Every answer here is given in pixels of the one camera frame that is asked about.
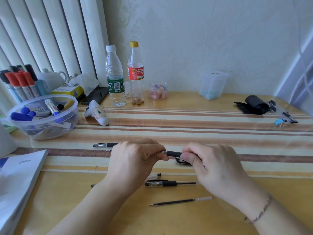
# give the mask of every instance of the plastic bottle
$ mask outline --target plastic bottle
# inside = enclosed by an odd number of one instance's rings
[[[126,104],[126,96],[122,64],[116,55],[115,45],[107,45],[105,48],[108,52],[105,61],[106,78],[112,104],[113,106],[123,106]]]
[[[143,99],[143,63],[139,53],[137,41],[130,42],[131,53],[127,61],[128,79],[131,84],[131,103],[138,104],[145,102]]]

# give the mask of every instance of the black smartphone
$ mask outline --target black smartphone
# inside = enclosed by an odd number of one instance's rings
[[[98,104],[103,101],[106,95],[109,93],[108,87],[96,87],[82,102],[82,105],[89,105],[92,100],[95,100]]]

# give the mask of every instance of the desk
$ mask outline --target desk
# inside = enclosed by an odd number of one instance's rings
[[[223,94],[207,101],[196,92],[170,92],[164,101],[113,107],[107,97],[101,107],[109,126],[100,126],[79,105],[78,125],[61,137],[36,141],[20,131],[11,135],[18,144],[14,154],[48,149],[49,155],[15,234],[45,234],[69,213],[99,182],[108,168],[110,153],[94,149],[99,142],[152,138],[167,150],[181,151],[190,141],[224,143],[239,154],[244,169],[292,213],[313,229],[313,118],[270,96],[299,124],[277,127],[277,117],[242,114],[234,102],[248,95]],[[169,180],[196,180],[192,167],[175,160],[158,162],[153,172]],[[148,208],[154,202],[209,196],[202,186],[141,187],[110,224],[110,234],[257,234],[243,222],[244,215],[229,204],[210,201]]]

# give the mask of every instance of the teapot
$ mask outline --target teapot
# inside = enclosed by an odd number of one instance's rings
[[[68,76],[64,72],[49,72],[47,68],[43,68],[42,72],[37,75],[37,78],[46,82],[50,92],[63,86],[69,81]]]

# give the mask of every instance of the thin beaded bracelet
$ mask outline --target thin beaded bracelet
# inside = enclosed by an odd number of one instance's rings
[[[268,197],[267,197],[267,203],[266,203],[266,205],[264,206],[263,210],[260,212],[259,216],[256,217],[256,218],[255,218],[254,220],[252,220],[252,221],[251,221],[250,219],[248,219],[248,217],[245,217],[245,222],[250,223],[250,224],[254,224],[256,221],[258,221],[258,220],[262,217],[262,215],[265,213],[265,211],[267,210],[269,204],[270,204],[271,201],[272,201],[272,198],[273,198],[272,195],[269,194]]]

